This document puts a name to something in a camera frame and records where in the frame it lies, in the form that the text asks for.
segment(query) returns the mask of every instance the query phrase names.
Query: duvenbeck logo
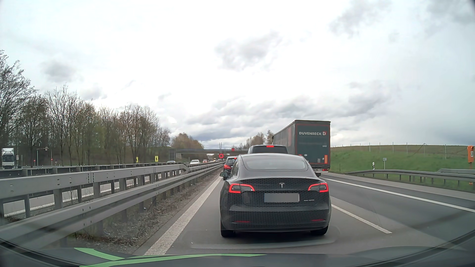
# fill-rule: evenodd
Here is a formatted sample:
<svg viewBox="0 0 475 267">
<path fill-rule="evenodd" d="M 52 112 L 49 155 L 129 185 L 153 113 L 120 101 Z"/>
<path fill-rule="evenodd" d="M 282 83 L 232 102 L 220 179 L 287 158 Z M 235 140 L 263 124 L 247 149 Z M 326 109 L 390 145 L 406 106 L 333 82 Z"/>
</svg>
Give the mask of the duvenbeck logo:
<svg viewBox="0 0 475 267">
<path fill-rule="evenodd" d="M 326 135 L 326 131 L 323 132 L 298 132 L 301 135 Z"/>
</svg>

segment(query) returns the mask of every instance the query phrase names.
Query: taillight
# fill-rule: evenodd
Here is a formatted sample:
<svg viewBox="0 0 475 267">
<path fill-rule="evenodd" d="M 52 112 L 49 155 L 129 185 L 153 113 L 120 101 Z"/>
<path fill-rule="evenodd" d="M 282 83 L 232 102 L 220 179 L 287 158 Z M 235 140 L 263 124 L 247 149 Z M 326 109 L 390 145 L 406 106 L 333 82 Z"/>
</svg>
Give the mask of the taillight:
<svg viewBox="0 0 475 267">
<path fill-rule="evenodd" d="M 254 187 L 249 184 L 243 184 L 243 183 L 232 183 L 229 185 L 229 193 L 241 193 L 245 191 L 256 191 L 254 190 Z"/>
<path fill-rule="evenodd" d="M 320 193 L 328 192 L 328 184 L 325 182 L 312 184 L 308 187 L 309 191 L 319 191 Z"/>
</svg>

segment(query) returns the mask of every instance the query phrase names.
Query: blurred license plate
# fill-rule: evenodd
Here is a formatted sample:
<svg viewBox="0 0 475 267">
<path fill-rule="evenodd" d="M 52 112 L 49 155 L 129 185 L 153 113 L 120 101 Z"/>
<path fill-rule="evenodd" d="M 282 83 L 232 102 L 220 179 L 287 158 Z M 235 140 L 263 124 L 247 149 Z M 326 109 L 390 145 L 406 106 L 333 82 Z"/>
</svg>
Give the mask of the blurred license plate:
<svg viewBox="0 0 475 267">
<path fill-rule="evenodd" d="M 299 193 L 264 193 L 264 202 L 299 202 Z"/>
</svg>

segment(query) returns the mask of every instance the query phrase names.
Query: rear wheel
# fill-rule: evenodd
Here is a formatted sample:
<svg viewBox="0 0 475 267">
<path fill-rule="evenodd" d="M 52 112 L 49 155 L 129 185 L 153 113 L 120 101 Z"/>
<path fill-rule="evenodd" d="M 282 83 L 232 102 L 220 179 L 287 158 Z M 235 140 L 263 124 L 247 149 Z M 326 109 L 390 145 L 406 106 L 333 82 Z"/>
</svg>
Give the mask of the rear wheel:
<svg viewBox="0 0 475 267">
<path fill-rule="evenodd" d="M 323 228 L 323 229 L 318 229 L 318 230 L 312 230 L 310 231 L 310 234 L 313 236 L 322 236 L 326 234 L 326 231 L 328 231 L 328 226 Z"/>
<path fill-rule="evenodd" d="M 230 238 L 230 237 L 233 237 L 233 236 L 236 235 L 236 233 L 233 230 L 226 230 L 226 228 L 224 228 L 222 222 L 220 222 L 220 224 L 221 224 L 221 236 L 222 237 Z"/>
</svg>

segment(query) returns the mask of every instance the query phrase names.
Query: car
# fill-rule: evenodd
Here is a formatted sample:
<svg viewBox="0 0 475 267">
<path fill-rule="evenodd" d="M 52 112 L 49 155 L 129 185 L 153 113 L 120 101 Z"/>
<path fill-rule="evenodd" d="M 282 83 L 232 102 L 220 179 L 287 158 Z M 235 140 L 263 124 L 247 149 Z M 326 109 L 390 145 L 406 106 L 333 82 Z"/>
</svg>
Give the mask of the car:
<svg viewBox="0 0 475 267">
<path fill-rule="evenodd" d="M 231 174 L 231 169 L 233 168 L 233 165 L 236 159 L 237 159 L 236 156 L 228 157 L 226 159 L 226 162 L 224 163 L 223 172 L 228 172 L 228 174 Z"/>
<path fill-rule="evenodd" d="M 321 236 L 332 213 L 328 184 L 299 155 L 237 156 L 219 196 L 221 236 L 236 231 L 310 231 Z"/>
<path fill-rule="evenodd" d="M 249 147 L 247 150 L 248 154 L 255 153 L 284 153 L 287 154 L 287 147 L 284 145 L 277 144 L 259 144 Z"/>
</svg>

